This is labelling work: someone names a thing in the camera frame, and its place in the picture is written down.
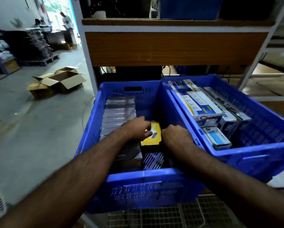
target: person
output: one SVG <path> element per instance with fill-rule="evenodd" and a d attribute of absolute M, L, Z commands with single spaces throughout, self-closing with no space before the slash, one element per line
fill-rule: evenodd
<path fill-rule="evenodd" d="M 65 15 L 63 12 L 60 12 L 61 16 L 63 17 L 63 23 L 64 23 L 64 27 L 65 29 L 73 29 L 73 23 L 72 20 L 69 16 Z"/>
<path fill-rule="evenodd" d="M 0 219 L 1 227 L 71 227 L 106 179 L 121 148 L 152 135 L 144 117 L 128 121 L 70 161 Z M 188 130 L 168 126 L 162 141 L 247 227 L 284 227 L 284 194 L 199 149 Z"/>

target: white product box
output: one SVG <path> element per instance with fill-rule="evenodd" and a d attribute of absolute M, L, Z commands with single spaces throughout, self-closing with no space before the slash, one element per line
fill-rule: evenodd
<path fill-rule="evenodd" d="M 239 108 L 234 106 L 232 103 L 230 103 L 227 99 L 222 97 L 220 94 L 218 94 L 216 91 L 213 90 L 211 87 L 204 87 L 204 89 L 214 98 L 216 99 L 220 104 L 222 104 L 224 107 L 226 107 L 237 119 L 240 120 L 240 125 L 238 129 L 244 129 L 249 122 L 252 120 L 248 115 L 246 115 L 244 112 L 242 112 Z"/>
<path fill-rule="evenodd" d="M 232 132 L 237 129 L 237 126 L 241 122 L 238 118 L 235 117 L 230 111 L 228 111 L 222 104 L 220 104 L 216 99 L 214 99 L 208 92 L 204 89 L 201 91 L 217 106 L 220 110 L 223 111 L 223 116 L 219 125 L 217 126 L 221 132 L 230 139 Z"/>
<path fill-rule="evenodd" d="M 168 82 L 200 127 L 217 125 L 223 115 L 220 110 L 190 79 Z"/>
<path fill-rule="evenodd" d="M 231 148 L 231 142 L 216 126 L 203 127 L 204 133 L 216 150 Z"/>

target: white wall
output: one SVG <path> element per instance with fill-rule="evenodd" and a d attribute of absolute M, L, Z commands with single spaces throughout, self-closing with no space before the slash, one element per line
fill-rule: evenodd
<path fill-rule="evenodd" d="M 34 25 L 35 19 L 40 19 L 39 10 L 34 0 L 0 0 L 0 29 L 1 30 L 17 30 L 10 21 L 18 18 L 23 23 L 24 28 Z"/>

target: blue plastic crate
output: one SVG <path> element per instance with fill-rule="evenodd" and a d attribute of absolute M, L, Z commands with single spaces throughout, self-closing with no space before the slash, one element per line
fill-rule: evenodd
<path fill-rule="evenodd" d="M 161 125 L 180 125 L 190 131 L 194 142 L 201 148 L 199 139 L 191 128 L 173 96 L 160 80 L 140 82 L 105 82 L 94 102 L 90 118 L 75 157 L 99 141 L 105 102 L 111 96 L 134 95 L 137 117 L 154 120 L 160 116 Z M 89 204 L 89 213 L 111 212 L 137 208 L 175 205 L 194 200 L 203 185 L 176 168 L 155 169 L 162 161 L 161 153 L 144 157 L 144 170 L 110 174 Z"/>
<path fill-rule="evenodd" d="M 159 0 L 161 19 L 215 20 L 223 0 Z"/>
<path fill-rule="evenodd" d="M 212 87 L 253 119 L 248 127 L 235 136 L 233 144 L 241 146 L 240 148 L 218 151 L 212 147 L 186 107 L 181 107 L 208 153 L 262 182 L 268 182 L 284 170 L 284 118 L 227 84 L 217 75 L 171 77 L 165 78 L 163 82 L 184 79 L 191 79 L 200 87 Z M 182 106 L 174 92 L 171 93 Z"/>

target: yellow box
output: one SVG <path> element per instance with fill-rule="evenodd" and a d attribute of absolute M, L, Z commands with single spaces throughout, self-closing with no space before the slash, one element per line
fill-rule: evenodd
<path fill-rule="evenodd" d="M 141 141 L 142 146 L 159 145 L 161 141 L 161 128 L 159 122 L 151 122 L 152 136 Z"/>

